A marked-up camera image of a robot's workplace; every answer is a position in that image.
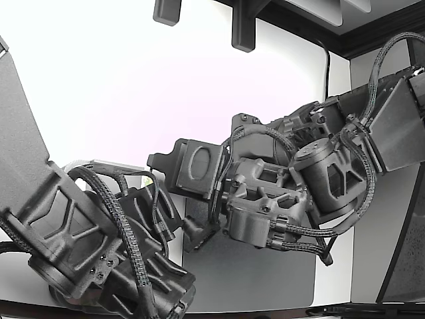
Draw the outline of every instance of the black power cord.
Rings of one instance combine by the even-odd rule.
[[[319,39],[316,39],[316,42],[320,44],[323,50],[326,53],[326,73],[325,73],[325,100],[329,98],[329,73],[331,70],[331,53],[327,47]]]

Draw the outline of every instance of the black trim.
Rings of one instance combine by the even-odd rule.
[[[215,1],[234,7],[234,0]],[[425,31],[424,17],[425,1],[420,1],[344,35],[337,35],[273,1],[266,5],[257,16],[267,23],[312,43],[317,43],[319,40],[331,52],[348,60],[382,47],[392,36],[401,32]]]
[[[377,296],[377,302],[383,301],[386,289],[388,288],[392,274],[393,274],[394,269],[396,267],[398,257],[400,256],[400,252],[401,252],[401,249],[403,248],[403,243],[404,243],[404,240],[406,238],[406,234],[407,234],[407,231],[409,229],[410,222],[412,220],[414,208],[415,208],[416,202],[418,200],[418,195],[419,195],[419,191],[420,191],[420,188],[421,188],[421,185],[422,185],[422,181],[424,179],[424,175],[425,175],[425,163],[421,163],[419,170],[418,170],[418,175],[416,177],[416,182],[414,184],[412,197],[410,198],[410,203],[409,203],[409,206],[408,206],[408,209],[407,209],[406,218],[404,219],[404,223],[403,223],[403,226],[402,226],[402,229],[401,229],[401,232],[400,232],[400,236],[399,236],[398,241],[397,241],[396,248],[395,248],[394,253],[392,255],[390,265],[389,265],[389,267],[386,271],[385,278],[384,278],[384,281],[382,282],[381,289],[379,290],[379,293],[378,293],[378,296]]]

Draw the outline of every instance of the white wall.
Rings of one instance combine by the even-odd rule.
[[[2,0],[1,36],[58,165],[144,166],[178,138],[221,143],[239,112],[269,122],[322,100],[321,48],[258,21],[256,50],[246,54],[230,45],[229,7],[184,0],[180,23],[168,27],[153,21],[153,4]],[[330,93],[347,90],[349,62],[333,55]],[[0,299],[52,304],[26,259],[0,257]]]
[[[351,87],[358,88],[367,84],[371,75],[373,63],[380,49],[371,51],[354,58],[350,61],[351,69]],[[396,43],[386,55],[382,63],[379,77],[393,74],[410,66],[409,50],[407,41],[403,40]]]

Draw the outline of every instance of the dark gray robot arm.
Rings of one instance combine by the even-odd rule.
[[[170,192],[209,203],[204,225],[187,212],[183,229],[191,244],[185,248],[199,249],[222,229],[258,248],[315,253],[330,265],[332,244],[363,216],[376,179],[425,160],[424,85],[420,67],[380,79],[364,124],[370,85],[266,125],[238,114],[232,143],[179,140],[170,154],[150,156],[148,166],[165,173]],[[218,222],[220,213],[225,225]],[[305,215],[311,228],[301,226]],[[338,226],[321,229],[342,216],[347,218]],[[315,237],[317,244],[301,236]],[[331,239],[328,245],[324,238]]]

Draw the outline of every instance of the braided cable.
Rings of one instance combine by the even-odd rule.
[[[377,101],[377,92],[378,92],[378,83],[379,83],[379,72],[381,71],[381,66],[384,62],[384,58],[389,50],[399,41],[404,39],[414,39],[425,44],[425,37],[417,33],[412,32],[403,32],[399,35],[391,38],[385,46],[379,51],[377,58],[372,67],[371,76],[369,78],[369,99],[366,108],[363,110],[363,113],[360,116],[360,122],[368,127],[370,125],[369,119],[375,107],[375,102]]]
[[[30,246],[26,240],[24,240],[20,235],[16,234],[6,222],[0,218],[0,228],[9,236],[14,243],[25,253],[34,255],[36,251]]]
[[[167,239],[165,239],[165,236],[163,234],[164,231],[167,232],[169,237],[171,236],[171,231],[168,228],[167,223],[165,222],[164,216],[158,211],[157,205],[158,205],[158,197],[159,197],[159,183],[157,177],[151,173],[150,171],[135,171],[135,172],[125,172],[126,175],[130,176],[146,176],[150,179],[152,179],[153,187],[155,191],[153,192],[153,199],[152,199],[152,219],[153,224],[155,225],[156,231],[161,238],[161,242],[163,244],[164,248],[164,256],[165,258],[169,257],[169,247],[167,243]]]
[[[0,243],[0,254],[3,253],[25,253],[15,242],[13,241],[3,241]]]
[[[73,180],[78,178],[84,180],[102,199],[106,209],[113,217],[113,221],[120,231],[126,247],[130,265],[136,279],[137,291],[139,292],[139,299],[141,302],[141,311],[144,312],[143,315],[146,318],[159,318],[153,298],[152,285],[147,275],[137,239],[118,200],[114,197],[108,186],[87,167],[75,167],[71,169],[68,174]]]

